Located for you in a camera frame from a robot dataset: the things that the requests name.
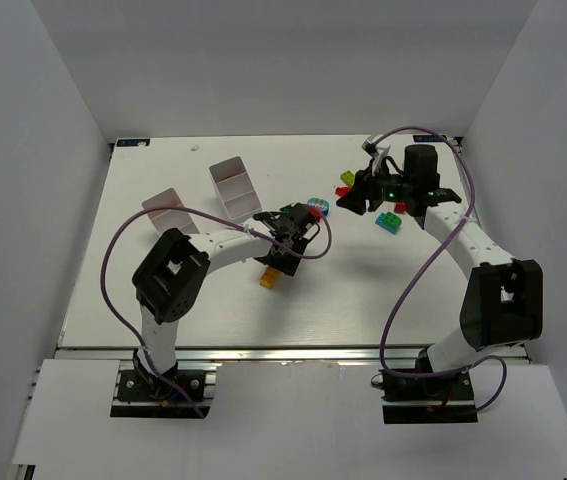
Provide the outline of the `cyan and lime lego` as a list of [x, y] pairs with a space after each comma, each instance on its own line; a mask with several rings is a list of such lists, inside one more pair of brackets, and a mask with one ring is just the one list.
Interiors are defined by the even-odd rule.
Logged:
[[392, 212], [381, 213], [376, 218], [375, 224], [392, 234], [397, 234], [402, 226], [402, 219]]

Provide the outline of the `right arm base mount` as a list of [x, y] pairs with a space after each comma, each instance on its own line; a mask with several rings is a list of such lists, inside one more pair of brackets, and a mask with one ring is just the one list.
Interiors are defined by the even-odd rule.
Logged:
[[469, 424], [478, 422], [467, 373], [445, 378], [400, 378], [379, 371], [370, 380], [382, 392], [387, 425]]

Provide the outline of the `dark green lego brick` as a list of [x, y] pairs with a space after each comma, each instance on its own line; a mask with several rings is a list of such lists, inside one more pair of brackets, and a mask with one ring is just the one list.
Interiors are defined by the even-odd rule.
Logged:
[[289, 215], [289, 214], [292, 214], [292, 213], [295, 212], [295, 208], [296, 208], [296, 204], [295, 204], [295, 203], [291, 203], [291, 204], [285, 205], [285, 206], [283, 206], [283, 207], [280, 207], [280, 208], [279, 208], [279, 211], [280, 211], [282, 214]]

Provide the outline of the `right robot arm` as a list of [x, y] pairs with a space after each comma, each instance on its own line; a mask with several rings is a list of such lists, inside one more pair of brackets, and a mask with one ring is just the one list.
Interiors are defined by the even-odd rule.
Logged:
[[402, 203], [409, 216], [448, 252], [467, 279], [459, 325], [421, 354], [416, 377], [462, 373], [500, 349], [538, 338], [543, 329], [543, 272], [534, 260], [518, 260], [474, 221], [470, 209], [440, 185], [434, 146], [412, 144], [397, 173], [394, 161], [367, 142], [368, 166], [355, 175], [337, 204], [358, 215], [385, 202]]

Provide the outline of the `yellow long lego brick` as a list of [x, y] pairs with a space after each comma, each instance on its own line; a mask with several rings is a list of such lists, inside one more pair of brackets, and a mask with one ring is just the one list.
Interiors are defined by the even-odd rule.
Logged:
[[281, 276], [281, 272], [271, 266], [267, 267], [259, 280], [259, 284], [268, 290], [272, 290]]

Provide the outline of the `lime lego brick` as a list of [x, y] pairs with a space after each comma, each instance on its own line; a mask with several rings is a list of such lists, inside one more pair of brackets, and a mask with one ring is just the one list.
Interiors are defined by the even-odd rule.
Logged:
[[348, 187], [352, 187], [355, 182], [355, 174], [347, 170], [340, 176], [341, 181]]

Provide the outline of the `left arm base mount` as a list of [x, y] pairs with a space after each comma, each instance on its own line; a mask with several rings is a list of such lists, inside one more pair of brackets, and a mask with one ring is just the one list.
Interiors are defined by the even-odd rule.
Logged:
[[150, 385], [133, 367], [120, 368], [110, 407], [111, 418], [204, 419], [213, 397], [212, 373], [200, 369], [179, 369], [173, 386], [158, 380]]

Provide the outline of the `red long lego brick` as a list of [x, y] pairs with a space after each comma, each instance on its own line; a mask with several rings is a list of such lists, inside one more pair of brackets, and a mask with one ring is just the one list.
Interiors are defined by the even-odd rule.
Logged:
[[310, 213], [313, 215], [313, 217], [316, 219], [316, 221], [319, 222], [322, 218], [320, 211], [315, 209], [312, 206], [309, 206], [308, 209], [309, 209]]

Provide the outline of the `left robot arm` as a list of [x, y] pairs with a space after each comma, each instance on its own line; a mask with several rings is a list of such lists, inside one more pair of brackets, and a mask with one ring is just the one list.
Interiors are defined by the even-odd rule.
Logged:
[[177, 380], [179, 321], [193, 308], [207, 276], [247, 259], [292, 276], [312, 241], [307, 233], [318, 227], [318, 215], [296, 203], [286, 212], [260, 212], [212, 233], [165, 231], [132, 277], [144, 341], [134, 354], [134, 370], [147, 393], [163, 399], [174, 391], [161, 378]]

